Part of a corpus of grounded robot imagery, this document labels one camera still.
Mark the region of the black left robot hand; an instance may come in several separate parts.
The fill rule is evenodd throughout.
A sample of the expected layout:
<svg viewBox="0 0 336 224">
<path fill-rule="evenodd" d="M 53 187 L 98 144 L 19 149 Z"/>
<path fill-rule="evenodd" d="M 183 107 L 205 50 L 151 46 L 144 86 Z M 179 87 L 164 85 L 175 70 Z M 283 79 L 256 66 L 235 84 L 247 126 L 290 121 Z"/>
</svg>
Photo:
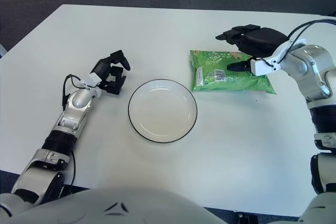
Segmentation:
<svg viewBox="0 0 336 224">
<path fill-rule="evenodd" d="M 126 80 L 123 71 L 130 71 L 131 67 L 122 50 L 115 51 L 109 57 L 100 59 L 91 73 L 100 79 L 98 87 L 107 93 L 119 95 Z"/>
</svg>

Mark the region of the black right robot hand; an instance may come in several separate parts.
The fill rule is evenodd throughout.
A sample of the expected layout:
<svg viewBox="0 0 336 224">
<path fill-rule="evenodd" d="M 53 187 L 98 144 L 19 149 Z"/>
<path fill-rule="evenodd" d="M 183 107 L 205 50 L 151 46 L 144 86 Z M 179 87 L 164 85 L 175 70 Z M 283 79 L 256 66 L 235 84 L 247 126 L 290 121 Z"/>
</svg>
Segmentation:
<svg viewBox="0 0 336 224">
<path fill-rule="evenodd" d="M 275 50 L 288 38 L 283 33 L 271 28 L 261 28 L 257 25 L 233 27 L 215 37 L 217 40 L 225 40 L 231 45 L 237 46 L 240 52 L 250 56 L 249 59 L 227 66 L 227 70 L 235 72 L 251 72 L 251 61 L 270 57 Z"/>
</svg>

